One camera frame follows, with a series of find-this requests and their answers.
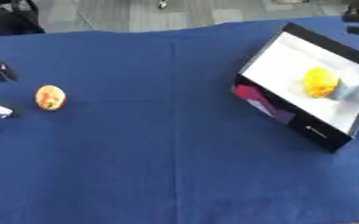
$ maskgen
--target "black box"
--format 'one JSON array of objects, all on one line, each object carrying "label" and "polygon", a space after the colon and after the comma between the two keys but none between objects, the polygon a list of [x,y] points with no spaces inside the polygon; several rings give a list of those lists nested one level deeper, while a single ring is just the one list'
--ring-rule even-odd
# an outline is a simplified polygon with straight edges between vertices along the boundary
[{"label": "black box", "polygon": [[314,67],[359,78],[359,51],[289,23],[238,73],[233,91],[335,152],[358,130],[359,90],[339,100],[310,97],[302,80]]}]

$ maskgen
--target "floor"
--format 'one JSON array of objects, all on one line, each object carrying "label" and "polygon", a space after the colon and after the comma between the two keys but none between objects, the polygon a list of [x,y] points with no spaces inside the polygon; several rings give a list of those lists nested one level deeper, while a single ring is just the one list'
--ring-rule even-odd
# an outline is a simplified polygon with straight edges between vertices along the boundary
[{"label": "floor", "polygon": [[171,0],[164,10],[157,0],[35,0],[48,32],[104,30],[145,32],[199,27],[228,21],[339,15],[347,0]]}]

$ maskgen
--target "blue tablecloth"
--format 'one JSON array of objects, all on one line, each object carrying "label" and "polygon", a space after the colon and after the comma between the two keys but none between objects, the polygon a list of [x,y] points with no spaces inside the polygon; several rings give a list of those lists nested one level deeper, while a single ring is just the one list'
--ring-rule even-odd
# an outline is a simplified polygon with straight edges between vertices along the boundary
[{"label": "blue tablecloth", "polygon": [[[359,49],[338,18],[294,22]],[[359,221],[359,133],[331,155],[229,91],[284,23],[0,38],[24,115],[0,120],[0,224]]]}]

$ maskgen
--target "yellow ball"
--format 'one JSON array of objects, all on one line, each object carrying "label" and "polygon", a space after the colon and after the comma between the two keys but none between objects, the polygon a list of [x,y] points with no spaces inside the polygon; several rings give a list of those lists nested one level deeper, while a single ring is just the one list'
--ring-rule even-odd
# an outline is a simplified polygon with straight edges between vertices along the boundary
[{"label": "yellow ball", "polygon": [[334,92],[339,78],[326,68],[315,67],[307,72],[303,81],[307,94],[319,98]]},{"label": "yellow ball", "polygon": [[35,94],[36,103],[45,110],[59,109],[64,104],[65,99],[65,93],[55,86],[43,86]]}]

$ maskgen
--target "gray floor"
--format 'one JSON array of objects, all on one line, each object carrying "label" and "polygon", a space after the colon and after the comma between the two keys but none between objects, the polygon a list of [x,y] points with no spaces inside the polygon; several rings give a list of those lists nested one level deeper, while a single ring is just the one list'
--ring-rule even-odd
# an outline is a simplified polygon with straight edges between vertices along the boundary
[{"label": "gray floor", "polygon": [[339,15],[344,0],[310,0],[297,5],[275,0],[36,0],[48,32],[104,30],[144,32],[214,25],[229,21]]}]

